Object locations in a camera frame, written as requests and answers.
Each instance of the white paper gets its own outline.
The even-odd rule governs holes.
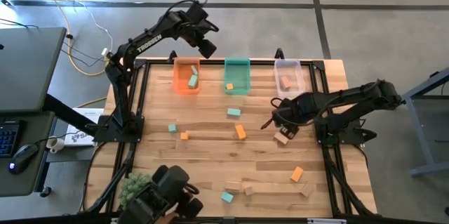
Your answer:
[[[100,115],[103,114],[104,109],[101,108],[73,108],[75,112],[78,112],[81,115],[86,116],[91,121],[98,123],[98,119]],[[93,145],[93,137],[84,133],[83,131],[78,132],[79,130],[69,125],[67,128],[67,133],[71,133],[65,136],[65,146],[89,146]]]

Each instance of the gray floor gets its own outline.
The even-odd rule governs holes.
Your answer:
[[[173,2],[177,0],[94,0]],[[209,0],[219,3],[310,4],[312,0]],[[321,0],[322,4],[449,4],[448,0]],[[82,8],[64,8],[69,18],[75,47],[99,55],[109,46]],[[150,27],[164,8],[92,8],[100,25],[114,37],[114,49]],[[208,36],[217,47],[214,56],[270,58],[282,47],[289,58],[322,58],[314,10],[311,9],[219,9],[207,10],[221,30]],[[0,18],[45,26],[65,26],[57,8],[0,6]],[[399,93],[416,86],[431,73],[449,65],[449,15],[447,11],[323,11],[330,54],[344,61],[350,86],[376,78],[395,84]],[[185,56],[197,55],[185,42],[164,40],[145,55],[167,56],[175,49]],[[85,70],[97,72],[102,65]],[[105,75],[86,77],[61,54],[50,93],[71,106],[106,95]],[[98,103],[93,107],[102,107]],[[366,117],[365,127],[378,133],[367,144],[370,177],[379,213],[392,218],[449,223],[444,208],[449,206],[449,171],[411,178],[408,170],[423,165],[424,157],[411,126],[407,109],[375,112]],[[81,198],[86,163],[52,164],[47,185],[55,193],[0,199],[0,219],[75,213]],[[14,207],[23,205],[21,210]]]

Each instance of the computer mouse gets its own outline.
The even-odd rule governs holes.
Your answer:
[[[9,173],[18,175],[27,169],[33,157],[39,151],[39,147],[34,143],[25,144],[13,155],[8,165]]]

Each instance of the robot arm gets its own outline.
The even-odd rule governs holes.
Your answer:
[[[135,118],[129,111],[127,88],[130,85],[134,73],[134,60],[147,49],[151,48],[162,39],[183,38],[191,47],[199,47],[199,52],[205,58],[209,58],[217,49],[204,35],[209,32],[218,32],[218,27],[206,20],[207,12],[203,10],[203,4],[196,0],[184,0],[178,3],[192,2],[189,10],[170,11],[170,7],[159,21],[150,29],[129,39],[128,43],[120,45],[115,54],[108,54],[109,63],[105,72],[112,83],[117,109],[114,113],[114,123],[122,131],[135,130]]]
[[[340,114],[321,115],[330,108],[355,104]],[[303,93],[293,100],[285,98],[277,109],[272,112],[272,119],[277,127],[287,129],[306,126],[315,123],[323,134],[338,134],[339,131],[360,117],[374,110],[394,110],[401,104],[392,83],[377,80],[356,88],[336,91],[333,93]]]

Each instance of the wooden tabletop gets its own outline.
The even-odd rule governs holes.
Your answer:
[[[343,62],[324,63],[330,91],[348,88]],[[133,173],[153,174],[162,164],[181,166],[200,189],[198,198],[204,204],[200,216],[331,217],[323,155],[313,126],[301,127],[287,145],[273,140],[278,131],[273,124],[260,130],[273,110],[269,101],[276,97],[273,67],[251,67],[251,90],[245,96],[225,94],[223,66],[202,65],[199,74],[198,95],[177,95],[172,88],[173,66],[151,66],[143,107],[145,127]],[[303,70],[303,74],[307,91],[311,91],[309,72]],[[142,75],[138,76],[133,111]],[[110,88],[105,113],[110,114],[114,106]],[[227,108],[241,109],[240,118],[227,118]],[[178,133],[169,133],[169,124],[176,124]],[[246,140],[237,139],[235,124],[243,125]],[[189,133],[187,142],[180,140],[183,131]],[[348,183],[366,207],[376,212],[363,155],[351,145],[341,148]],[[107,143],[98,152],[88,180],[86,206],[93,204],[110,181],[116,149],[117,143]],[[298,183],[290,179],[296,166],[304,169]],[[220,197],[227,181],[250,185],[254,194],[232,193],[232,203],[224,202]],[[308,198],[299,193],[305,183],[315,188]],[[343,210],[340,186],[335,184]]]

